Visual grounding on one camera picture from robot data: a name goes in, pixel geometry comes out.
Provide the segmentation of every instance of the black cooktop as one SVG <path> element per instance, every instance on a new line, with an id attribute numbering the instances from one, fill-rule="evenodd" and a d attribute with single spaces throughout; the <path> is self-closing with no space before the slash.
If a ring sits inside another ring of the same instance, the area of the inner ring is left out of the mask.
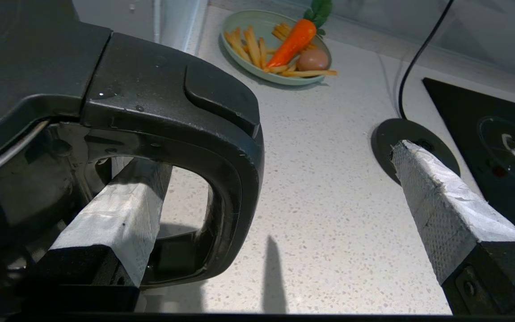
<path id="1" fill-rule="evenodd" d="M 515 224 L 515 103 L 424 79 L 484 198 Z"/>

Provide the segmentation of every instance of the green plate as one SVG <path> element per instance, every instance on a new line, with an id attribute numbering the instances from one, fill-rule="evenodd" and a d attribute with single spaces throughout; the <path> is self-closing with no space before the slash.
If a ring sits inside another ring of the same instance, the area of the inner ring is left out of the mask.
<path id="1" fill-rule="evenodd" d="M 285 22 L 290 26 L 294 26 L 296 23 L 295 20 L 283 16 L 281 14 L 276 14 L 273 12 L 267 12 L 263 10 L 246 10 L 242 12 L 236 12 L 231 14 L 224 21 L 224 25 L 222 27 L 222 32 L 220 35 L 220 39 L 229 53 L 229 55 L 233 58 L 236 63 L 238 63 L 241 67 L 243 67 L 246 71 L 260 77 L 260 79 L 264 79 L 270 82 L 274 82 L 282 85 L 290 85 L 290 86 L 299 86 L 299 85 L 307 85 L 314 82 L 322 81 L 325 76 L 315 76 L 315 77 L 284 77 L 276 74 L 264 73 L 260 68 L 253 66 L 247 61 L 243 60 L 235 51 L 233 51 L 232 47 L 225 40 L 224 32 L 227 31 L 231 33 L 237 27 L 240 27 L 241 30 L 247 29 L 249 25 L 253 26 L 253 32 L 256 35 L 256 39 L 259 37 L 263 37 L 266 42 L 266 47 L 268 48 L 279 48 L 282 44 L 282 41 L 277 39 L 274 35 L 271 34 L 271 31 L 274 30 L 274 27 L 278 24 Z M 311 41 L 318 49 L 325 51 L 327 57 L 329 57 L 329 67 L 331 67 L 331 54 L 329 53 L 329 49 L 323 43 L 323 40 L 318 36 L 315 36 Z"/>

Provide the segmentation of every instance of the black cable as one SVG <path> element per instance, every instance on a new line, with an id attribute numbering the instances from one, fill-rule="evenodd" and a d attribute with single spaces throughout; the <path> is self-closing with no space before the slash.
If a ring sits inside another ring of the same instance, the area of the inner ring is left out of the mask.
<path id="1" fill-rule="evenodd" d="M 431 39 L 435 36 L 436 31 L 438 30 L 438 27 L 440 27 L 440 24 L 444 20 L 444 17 L 446 16 L 446 13 L 448 13 L 448 10 L 450 9 L 450 6 L 452 6 L 452 2 L 454 0 L 449 0 L 448 4 L 446 4 L 446 8 L 444 8 L 444 11 L 442 12 L 440 18 L 438 18 L 437 24 L 429 34 L 429 36 L 426 38 L 425 42 L 422 44 L 421 49 L 417 51 L 417 54 L 414 55 L 413 60 L 410 62 L 409 67 L 406 69 L 405 75 L 402 78 L 401 85 L 399 86 L 399 113 L 401 114 L 401 118 L 407 119 L 405 115 L 405 109 L 402 106 L 402 92 L 405 89 L 405 82 L 406 79 L 409 77 L 409 73 L 411 69 L 413 69 L 414 63 L 417 62 L 417 59 L 421 55 L 421 53 L 424 51 L 424 49 L 427 47 L 429 42 L 431 42 Z"/>

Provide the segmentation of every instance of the speckled countertop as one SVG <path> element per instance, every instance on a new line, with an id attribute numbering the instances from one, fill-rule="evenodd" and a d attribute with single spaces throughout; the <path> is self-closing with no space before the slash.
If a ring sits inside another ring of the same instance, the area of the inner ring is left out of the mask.
<path id="1" fill-rule="evenodd" d="M 147 311 L 270 314 L 450 314 L 406 205 L 370 147 L 378 124 L 396 118 L 403 63 L 331 39 L 335 78 L 304 88 L 266 84 L 225 58 L 221 23 L 232 12 L 209 6 L 198 56 L 244 82 L 260 104 L 266 166 L 253 224 L 233 265 L 200 283 L 152 289 Z M 416 67 L 405 90 L 409 119 L 455 152 L 420 79 L 466 86 L 515 102 L 515 94 Z M 207 186 L 175 169 L 163 233 L 201 226 Z"/>

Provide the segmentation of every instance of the brown egg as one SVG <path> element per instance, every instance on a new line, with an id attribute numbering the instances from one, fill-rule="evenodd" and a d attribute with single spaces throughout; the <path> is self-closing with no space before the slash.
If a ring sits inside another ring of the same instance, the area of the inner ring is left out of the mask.
<path id="1" fill-rule="evenodd" d="M 298 58 L 297 68 L 300 71 L 323 71 L 327 69 L 329 57 L 321 49 L 303 51 Z"/>

